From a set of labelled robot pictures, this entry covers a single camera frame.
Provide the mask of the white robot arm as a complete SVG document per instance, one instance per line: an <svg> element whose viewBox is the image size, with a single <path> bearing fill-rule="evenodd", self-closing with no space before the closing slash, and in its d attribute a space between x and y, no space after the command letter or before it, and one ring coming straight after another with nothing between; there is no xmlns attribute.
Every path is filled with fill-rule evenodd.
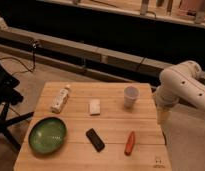
<svg viewBox="0 0 205 171"><path fill-rule="evenodd" d="M153 94L157 106L157 123L163 124L169 110L184 99L205 112L205 85L198 81L202 69L195 61L185 61L163 69L160 85Z"/></svg>

